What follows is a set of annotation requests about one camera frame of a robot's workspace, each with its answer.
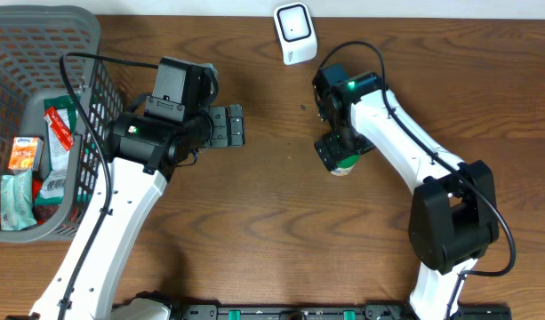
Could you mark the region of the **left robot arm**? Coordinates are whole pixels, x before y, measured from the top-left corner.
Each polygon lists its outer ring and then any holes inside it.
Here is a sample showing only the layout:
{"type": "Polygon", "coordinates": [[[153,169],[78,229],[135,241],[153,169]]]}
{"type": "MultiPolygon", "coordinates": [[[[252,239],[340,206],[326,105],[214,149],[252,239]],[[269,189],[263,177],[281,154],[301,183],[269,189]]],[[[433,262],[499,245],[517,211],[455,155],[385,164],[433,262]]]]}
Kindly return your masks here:
{"type": "Polygon", "coordinates": [[[178,303],[141,292],[121,307],[113,299],[137,235],[173,172],[200,148],[244,145],[241,105],[209,107],[176,122],[123,113],[111,123],[106,169],[55,277],[29,319],[172,319],[178,303]]]}

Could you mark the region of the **green lid seasoning jar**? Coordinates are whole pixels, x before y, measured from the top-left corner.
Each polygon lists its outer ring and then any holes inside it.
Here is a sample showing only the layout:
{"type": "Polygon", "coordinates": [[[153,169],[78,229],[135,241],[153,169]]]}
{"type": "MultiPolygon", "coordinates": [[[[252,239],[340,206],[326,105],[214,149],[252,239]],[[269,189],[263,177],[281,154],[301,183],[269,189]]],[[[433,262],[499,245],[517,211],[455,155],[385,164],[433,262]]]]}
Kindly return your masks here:
{"type": "Polygon", "coordinates": [[[345,176],[350,174],[357,164],[359,157],[360,155],[352,155],[339,161],[335,167],[330,170],[330,174],[334,176],[345,176]]]}

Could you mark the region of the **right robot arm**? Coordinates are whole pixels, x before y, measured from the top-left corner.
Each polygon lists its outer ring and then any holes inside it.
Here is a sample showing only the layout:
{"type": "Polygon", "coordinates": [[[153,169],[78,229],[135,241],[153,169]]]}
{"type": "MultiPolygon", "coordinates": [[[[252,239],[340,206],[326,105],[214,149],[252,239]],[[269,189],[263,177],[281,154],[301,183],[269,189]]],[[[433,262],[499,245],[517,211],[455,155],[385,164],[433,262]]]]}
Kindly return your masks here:
{"type": "Polygon", "coordinates": [[[413,194],[408,234],[421,266],[405,316],[458,316],[457,276],[500,234],[488,209],[495,202],[491,169],[432,140],[375,73],[351,77],[335,64],[320,68],[312,85],[319,115],[332,128],[315,144],[327,171],[347,175],[361,155],[378,149],[413,194]]]}

